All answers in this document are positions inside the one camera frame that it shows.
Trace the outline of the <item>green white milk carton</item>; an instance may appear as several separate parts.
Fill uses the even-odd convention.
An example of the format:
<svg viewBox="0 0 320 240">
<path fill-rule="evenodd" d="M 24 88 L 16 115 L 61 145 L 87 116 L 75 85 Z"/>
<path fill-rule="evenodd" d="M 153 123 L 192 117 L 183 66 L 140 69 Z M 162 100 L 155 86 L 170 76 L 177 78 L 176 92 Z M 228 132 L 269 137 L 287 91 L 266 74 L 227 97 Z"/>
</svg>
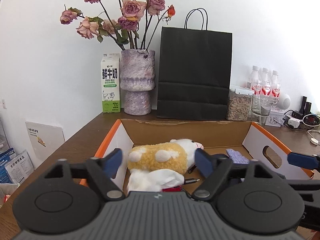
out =
<svg viewBox="0 0 320 240">
<path fill-rule="evenodd" d="M 120 105 L 120 54 L 104 54 L 101 60 L 101 99 L 104 113 L 119 113 Z"/>
</svg>

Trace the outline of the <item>clear drinking glass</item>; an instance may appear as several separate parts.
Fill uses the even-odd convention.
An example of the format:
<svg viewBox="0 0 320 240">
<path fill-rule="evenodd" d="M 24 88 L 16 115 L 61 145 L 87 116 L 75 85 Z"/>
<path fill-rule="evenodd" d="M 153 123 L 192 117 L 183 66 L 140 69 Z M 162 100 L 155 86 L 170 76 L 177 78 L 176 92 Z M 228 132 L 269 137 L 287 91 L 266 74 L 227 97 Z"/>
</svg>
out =
<svg viewBox="0 0 320 240">
<path fill-rule="evenodd" d="M 251 105 L 251 121 L 264 127 L 271 112 L 272 99 L 265 95 L 253 95 Z"/>
</svg>

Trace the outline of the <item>white tissue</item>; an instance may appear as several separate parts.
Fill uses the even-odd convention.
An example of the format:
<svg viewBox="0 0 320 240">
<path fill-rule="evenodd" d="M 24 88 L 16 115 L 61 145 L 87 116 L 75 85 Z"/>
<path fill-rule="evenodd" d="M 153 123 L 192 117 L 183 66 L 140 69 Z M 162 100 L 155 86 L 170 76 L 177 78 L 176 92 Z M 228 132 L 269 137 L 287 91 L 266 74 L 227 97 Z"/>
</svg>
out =
<svg viewBox="0 0 320 240">
<path fill-rule="evenodd" d="M 160 169 L 152 172 L 133 169 L 127 184 L 127 192 L 162 192 L 181 186 L 184 176 L 170 169 Z"/>
</svg>

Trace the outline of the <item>water bottle red label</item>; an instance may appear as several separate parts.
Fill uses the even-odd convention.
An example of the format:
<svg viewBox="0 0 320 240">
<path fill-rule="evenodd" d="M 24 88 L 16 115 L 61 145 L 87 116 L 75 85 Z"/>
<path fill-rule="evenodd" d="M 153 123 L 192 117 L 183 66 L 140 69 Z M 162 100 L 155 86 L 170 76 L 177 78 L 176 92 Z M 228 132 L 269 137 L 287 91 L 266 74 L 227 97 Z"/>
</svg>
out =
<svg viewBox="0 0 320 240">
<path fill-rule="evenodd" d="M 276 70 L 272 72 L 271 83 L 272 83 L 271 96 L 275 99 L 278 99 L 280 94 L 281 84 L 279 81 L 278 71 Z"/>
<path fill-rule="evenodd" d="M 261 95 L 270 96 L 272 90 L 272 81 L 269 77 L 269 69 L 263 68 L 261 74 Z"/>
<path fill-rule="evenodd" d="M 262 89 L 261 77 L 260 77 L 260 67 L 253 66 L 252 72 L 249 75 L 247 81 L 247 88 L 254 91 L 254 95 L 259 95 Z"/>
</svg>

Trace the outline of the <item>dried rose bouquet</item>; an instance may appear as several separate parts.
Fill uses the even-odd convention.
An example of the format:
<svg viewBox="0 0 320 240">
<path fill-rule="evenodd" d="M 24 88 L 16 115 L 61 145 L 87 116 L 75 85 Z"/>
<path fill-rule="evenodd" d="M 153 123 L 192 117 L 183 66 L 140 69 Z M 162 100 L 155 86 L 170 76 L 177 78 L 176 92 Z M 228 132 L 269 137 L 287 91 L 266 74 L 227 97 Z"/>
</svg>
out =
<svg viewBox="0 0 320 240">
<path fill-rule="evenodd" d="M 59 21 L 69 25 L 78 20 L 76 32 L 85 39 L 96 38 L 103 42 L 110 37 L 121 50 L 148 51 L 154 34 L 161 22 L 169 22 L 175 16 L 173 5 L 165 0 L 83 0 L 98 4 L 102 12 L 88 16 L 75 7 L 65 7 Z"/>
</svg>

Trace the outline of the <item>black paper bag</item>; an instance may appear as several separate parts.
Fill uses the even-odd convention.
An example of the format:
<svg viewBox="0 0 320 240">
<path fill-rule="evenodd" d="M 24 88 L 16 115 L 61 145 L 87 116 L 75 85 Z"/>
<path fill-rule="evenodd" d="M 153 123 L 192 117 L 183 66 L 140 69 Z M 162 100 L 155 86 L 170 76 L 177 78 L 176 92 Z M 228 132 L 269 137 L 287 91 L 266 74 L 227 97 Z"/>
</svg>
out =
<svg viewBox="0 0 320 240">
<path fill-rule="evenodd" d="M 181 120 L 225 120 L 232 66 L 231 33 L 208 30 L 208 14 L 200 30 L 162 28 L 157 117 Z"/>
</svg>

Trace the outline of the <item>purple ceramic vase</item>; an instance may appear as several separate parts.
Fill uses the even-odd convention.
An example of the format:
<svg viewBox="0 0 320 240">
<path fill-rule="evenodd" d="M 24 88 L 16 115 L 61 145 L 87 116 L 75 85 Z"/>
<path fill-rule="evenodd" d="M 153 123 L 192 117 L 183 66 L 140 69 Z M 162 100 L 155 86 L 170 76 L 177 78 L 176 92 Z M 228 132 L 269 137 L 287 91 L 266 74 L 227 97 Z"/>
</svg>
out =
<svg viewBox="0 0 320 240">
<path fill-rule="evenodd" d="M 155 51 L 127 49 L 121 52 L 120 88 L 124 91 L 123 108 L 129 115 L 151 112 L 150 92 L 155 88 Z"/>
</svg>

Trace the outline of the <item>clear jar of seeds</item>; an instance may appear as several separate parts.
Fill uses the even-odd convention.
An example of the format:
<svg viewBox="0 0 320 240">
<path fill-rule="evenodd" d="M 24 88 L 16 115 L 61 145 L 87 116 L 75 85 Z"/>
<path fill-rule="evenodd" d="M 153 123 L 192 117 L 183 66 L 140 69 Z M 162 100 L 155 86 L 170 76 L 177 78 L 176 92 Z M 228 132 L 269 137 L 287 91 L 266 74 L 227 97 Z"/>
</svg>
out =
<svg viewBox="0 0 320 240">
<path fill-rule="evenodd" d="M 254 91 L 249 88 L 230 85 L 226 120 L 246 121 L 251 109 Z"/>
</svg>

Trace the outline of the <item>purple fabric pouch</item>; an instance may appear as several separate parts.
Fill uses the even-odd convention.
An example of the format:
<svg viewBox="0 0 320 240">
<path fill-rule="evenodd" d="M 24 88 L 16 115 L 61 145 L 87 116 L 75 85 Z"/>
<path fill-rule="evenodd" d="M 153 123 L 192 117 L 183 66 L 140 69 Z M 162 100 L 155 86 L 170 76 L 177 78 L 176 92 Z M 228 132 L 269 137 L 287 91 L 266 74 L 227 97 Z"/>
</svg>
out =
<svg viewBox="0 0 320 240">
<path fill-rule="evenodd" d="M 249 164 L 249 159 L 244 157 L 240 152 L 233 149 L 226 149 L 226 153 L 235 164 Z"/>
</svg>

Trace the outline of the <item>white power adapter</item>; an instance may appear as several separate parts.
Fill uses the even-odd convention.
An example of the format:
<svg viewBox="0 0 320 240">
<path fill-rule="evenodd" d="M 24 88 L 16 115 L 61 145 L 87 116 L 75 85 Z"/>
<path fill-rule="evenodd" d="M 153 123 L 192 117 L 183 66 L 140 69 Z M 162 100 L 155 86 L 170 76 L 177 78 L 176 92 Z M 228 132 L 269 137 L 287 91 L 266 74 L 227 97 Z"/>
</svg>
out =
<svg viewBox="0 0 320 240">
<path fill-rule="evenodd" d="M 293 128 L 298 128 L 300 126 L 300 120 L 297 118 L 289 118 L 289 120 L 287 121 L 287 124 L 292 126 Z"/>
</svg>

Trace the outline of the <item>yellow white plush toy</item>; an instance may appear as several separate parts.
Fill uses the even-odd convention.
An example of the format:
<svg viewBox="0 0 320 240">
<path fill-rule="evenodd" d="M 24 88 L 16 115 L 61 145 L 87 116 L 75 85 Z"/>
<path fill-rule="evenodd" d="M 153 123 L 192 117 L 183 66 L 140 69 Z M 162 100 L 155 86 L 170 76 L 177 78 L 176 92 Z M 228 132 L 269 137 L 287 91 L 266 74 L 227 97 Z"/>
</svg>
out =
<svg viewBox="0 0 320 240">
<path fill-rule="evenodd" d="M 127 168 L 149 172 L 170 169 L 184 175 L 195 164 L 195 151 L 204 146 L 190 139 L 172 139 L 169 142 L 132 148 Z"/>
</svg>

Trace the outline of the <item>white round speaker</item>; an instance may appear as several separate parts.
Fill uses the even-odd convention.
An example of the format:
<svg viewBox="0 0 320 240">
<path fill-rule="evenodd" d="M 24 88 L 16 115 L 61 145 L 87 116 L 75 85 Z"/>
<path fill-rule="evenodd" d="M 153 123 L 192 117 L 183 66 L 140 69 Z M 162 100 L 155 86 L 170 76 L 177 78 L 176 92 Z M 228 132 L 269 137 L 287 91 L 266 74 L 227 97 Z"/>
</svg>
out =
<svg viewBox="0 0 320 240">
<path fill-rule="evenodd" d="M 282 110 L 286 110 L 290 107 L 291 105 L 291 98 L 289 96 L 289 94 L 280 92 L 279 97 L 278 97 L 278 101 L 277 101 L 277 108 L 278 109 L 282 109 Z"/>
</svg>

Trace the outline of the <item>white board with label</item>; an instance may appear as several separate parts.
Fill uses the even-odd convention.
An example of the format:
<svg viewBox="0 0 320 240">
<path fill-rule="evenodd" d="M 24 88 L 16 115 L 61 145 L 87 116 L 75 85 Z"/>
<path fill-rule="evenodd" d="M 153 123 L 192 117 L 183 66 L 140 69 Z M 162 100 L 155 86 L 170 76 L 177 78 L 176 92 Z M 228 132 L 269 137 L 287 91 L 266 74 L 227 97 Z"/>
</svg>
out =
<svg viewBox="0 0 320 240">
<path fill-rule="evenodd" d="M 57 126 L 25 122 L 29 139 L 37 159 L 46 160 L 65 143 L 63 129 Z"/>
</svg>

